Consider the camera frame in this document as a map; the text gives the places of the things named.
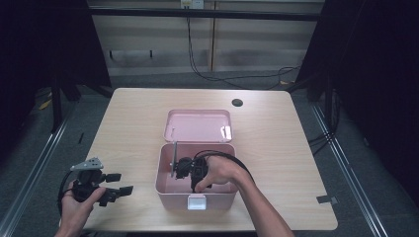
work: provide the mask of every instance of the gray carpet floor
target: gray carpet floor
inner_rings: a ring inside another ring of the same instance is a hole
[[[242,76],[248,74],[269,75],[269,72],[223,72],[218,77]],[[238,89],[224,82],[211,82],[194,73],[163,75],[122,76],[112,78],[114,88],[209,88]],[[229,80],[247,89],[262,90],[276,85],[278,77]],[[274,90],[284,89],[287,85],[278,85]],[[58,226],[59,214],[56,207],[56,195],[68,168],[83,161],[89,151],[101,123],[110,99],[86,88],[80,88],[82,98],[77,103],[64,103],[63,108],[74,107],[68,117],[66,130],[52,157],[49,160],[41,180],[25,211],[20,218],[13,236],[52,236]],[[312,111],[312,103],[305,96],[305,90],[292,93],[293,102],[304,129],[307,140],[321,134],[320,126]],[[37,98],[37,105],[28,116],[22,129],[20,140],[0,168],[0,218],[18,195],[28,174],[32,171],[42,149],[50,137],[52,127],[51,106],[40,111],[38,106],[44,97]],[[368,197],[377,209],[388,236],[419,236],[419,211],[403,188],[382,167],[377,154],[366,146],[356,124],[345,114],[340,116],[337,138],[351,162]],[[313,145],[315,151],[321,144]],[[333,205],[339,226],[333,231],[296,231],[296,236],[374,236],[369,224],[358,206],[341,169],[328,146],[314,156],[324,186],[330,196],[339,203]],[[97,236],[255,236],[246,233],[98,233]]]

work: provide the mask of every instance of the forearm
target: forearm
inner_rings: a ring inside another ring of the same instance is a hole
[[[235,180],[259,237],[293,236],[287,223],[259,191],[247,172],[237,173]]]

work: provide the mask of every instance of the wooden table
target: wooden table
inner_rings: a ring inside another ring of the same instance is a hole
[[[243,101],[234,107],[233,99]],[[163,131],[173,109],[228,110],[236,156],[293,230],[332,230],[337,220],[290,94],[275,91],[118,89],[87,158],[134,185],[132,195],[96,206],[85,228],[101,231],[245,231],[254,226],[237,194],[229,210],[167,210],[155,190]]]

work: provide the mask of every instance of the human hand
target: human hand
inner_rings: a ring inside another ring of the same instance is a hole
[[[106,188],[100,187],[95,190],[89,198],[83,202],[78,202],[74,199],[72,190],[73,183],[68,186],[69,191],[66,192],[61,200],[62,216],[61,224],[55,236],[80,236],[83,226],[86,224],[90,212],[93,210],[93,204],[101,198],[105,193]]]
[[[212,184],[224,185],[231,182],[234,185],[249,174],[235,162],[221,156],[209,156],[206,158],[209,166],[207,175],[195,186],[197,193],[203,191]]]

